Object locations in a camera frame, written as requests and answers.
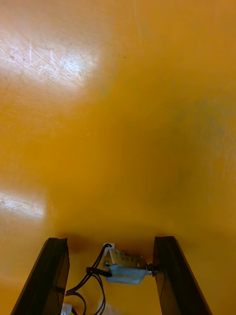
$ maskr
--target small motor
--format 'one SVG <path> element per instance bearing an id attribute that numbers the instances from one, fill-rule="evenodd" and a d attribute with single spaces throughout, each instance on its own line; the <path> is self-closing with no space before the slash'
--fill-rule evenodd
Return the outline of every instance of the small motor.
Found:
<path id="1" fill-rule="evenodd" d="M 127 253 L 114 248 L 108 249 L 103 260 L 103 270 L 109 273 L 106 281 L 123 284 L 140 284 L 152 274 L 140 254 Z"/>

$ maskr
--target orange surface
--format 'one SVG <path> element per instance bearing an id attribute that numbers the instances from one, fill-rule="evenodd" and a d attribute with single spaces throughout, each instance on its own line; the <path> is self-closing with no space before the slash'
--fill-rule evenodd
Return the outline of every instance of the orange surface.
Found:
<path id="1" fill-rule="evenodd" d="M 234 314 L 235 1 L 9 0 L 0 29 L 1 314 L 49 236 L 68 236 L 71 287 L 104 242 L 150 258 L 169 234 Z M 160 312 L 152 278 L 105 289 Z"/>

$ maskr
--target cable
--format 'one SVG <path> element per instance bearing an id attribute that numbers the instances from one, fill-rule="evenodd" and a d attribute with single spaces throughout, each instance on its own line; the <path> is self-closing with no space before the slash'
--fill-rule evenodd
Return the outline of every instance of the cable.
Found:
<path id="1" fill-rule="evenodd" d="M 72 309 L 71 309 L 71 312 L 72 312 L 74 315 L 78 315 L 73 307 L 72 307 Z"/>
<path id="2" fill-rule="evenodd" d="M 94 262 L 94 264 L 92 265 L 91 269 L 93 270 L 93 268 L 97 268 L 97 266 L 99 265 L 101 259 L 102 259 L 102 255 L 105 251 L 105 249 L 107 247 L 112 247 L 111 244 L 105 244 L 100 252 L 100 254 L 98 255 L 96 261 Z M 79 282 L 79 284 L 77 284 L 75 287 L 67 290 L 66 295 L 69 295 L 72 292 L 75 292 L 77 290 L 79 290 L 88 280 L 89 278 L 92 276 L 92 270 L 91 272 L 89 272 L 88 274 L 86 274 L 83 279 Z"/>
<path id="3" fill-rule="evenodd" d="M 103 288 L 103 284 L 102 284 L 102 279 L 101 279 L 101 277 L 99 275 L 92 275 L 92 277 L 94 277 L 98 281 L 98 283 L 99 283 L 99 285 L 101 287 L 101 290 L 102 290 L 102 294 L 103 294 L 102 304 L 101 304 L 100 308 L 97 310 L 97 312 L 94 315 L 97 315 L 101 311 L 101 309 L 102 309 L 102 311 L 101 311 L 101 313 L 99 315 L 102 315 L 102 313 L 104 312 L 105 307 L 106 307 L 106 297 L 105 297 L 105 292 L 104 292 L 104 288 Z"/>
<path id="4" fill-rule="evenodd" d="M 84 312 L 83 312 L 83 315 L 86 315 L 87 305 L 86 305 L 86 301 L 85 301 L 85 299 L 82 297 L 82 295 L 79 294 L 78 292 L 70 293 L 68 296 L 70 296 L 70 295 L 76 295 L 76 296 L 78 296 L 78 297 L 81 298 L 81 300 L 83 301 L 83 303 L 84 303 L 84 305 L 85 305 L 85 310 L 84 310 Z"/>

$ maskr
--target electronic component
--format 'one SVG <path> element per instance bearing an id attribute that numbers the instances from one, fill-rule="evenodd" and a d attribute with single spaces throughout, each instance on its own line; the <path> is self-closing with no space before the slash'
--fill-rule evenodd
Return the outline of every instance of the electronic component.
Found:
<path id="1" fill-rule="evenodd" d="M 140 254 L 116 249 L 108 249 L 103 261 L 103 270 L 110 273 L 106 281 L 123 284 L 140 284 L 148 274 L 147 264 Z"/>

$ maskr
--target glossy floor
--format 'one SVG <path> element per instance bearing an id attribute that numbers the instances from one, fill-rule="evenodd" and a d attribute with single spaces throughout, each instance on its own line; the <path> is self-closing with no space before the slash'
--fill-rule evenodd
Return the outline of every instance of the glossy floor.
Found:
<path id="1" fill-rule="evenodd" d="M 68 237 L 71 286 L 104 242 L 149 259 L 169 234 L 234 314 L 235 2 L 9 0 L 0 26 L 1 314 L 49 236 Z M 106 292 L 160 312 L 151 278 Z M 99 288 L 82 293 L 92 314 Z"/>

